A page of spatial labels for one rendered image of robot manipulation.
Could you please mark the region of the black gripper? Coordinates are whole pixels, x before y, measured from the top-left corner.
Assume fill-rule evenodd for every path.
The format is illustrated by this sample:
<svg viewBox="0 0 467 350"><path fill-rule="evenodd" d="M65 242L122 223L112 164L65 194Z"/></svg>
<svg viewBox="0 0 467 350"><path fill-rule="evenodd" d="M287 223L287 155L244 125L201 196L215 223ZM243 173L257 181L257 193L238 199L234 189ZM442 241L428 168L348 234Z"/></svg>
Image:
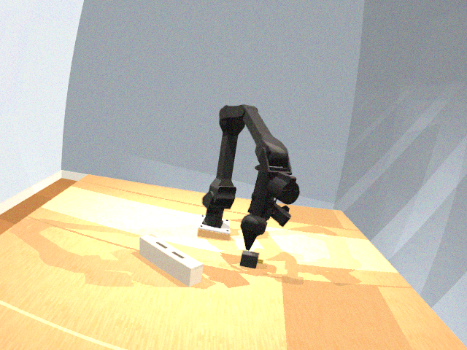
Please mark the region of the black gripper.
<svg viewBox="0 0 467 350"><path fill-rule="evenodd" d="M266 214L274 198L269 194L258 192L254 189L252 200L247 214L243 217L240 228L243 233L245 249L250 250L255 239L266 231L267 221L270 219Z"/></svg>

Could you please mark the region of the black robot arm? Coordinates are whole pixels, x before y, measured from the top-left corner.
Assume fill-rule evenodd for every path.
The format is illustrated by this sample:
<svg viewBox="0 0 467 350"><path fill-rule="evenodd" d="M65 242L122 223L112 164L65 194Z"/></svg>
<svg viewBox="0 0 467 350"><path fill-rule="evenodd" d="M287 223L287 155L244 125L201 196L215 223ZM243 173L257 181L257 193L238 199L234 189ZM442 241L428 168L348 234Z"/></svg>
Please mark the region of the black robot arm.
<svg viewBox="0 0 467 350"><path fill-rule="evenodd" d="M296 183L296 177L290 176L292 171L285 145L272 136L259 115L258 109L245 104L225 105L220 109L219 125L223 136L217 176L210 184L209 192L201 200L201 204L207 208L202 225L220 229L223 224L224 209L230 210L234 203L236 187L231 178L238 136L245 124L255 140L255 154L260 163L255 167L259 171L255 190L276 198L270 204L266 214L284 227L292 217L289 213L290 208L286 205L281 207L276 201L278 199L287 205L294 203L300 192L299 186Z"/></svg>

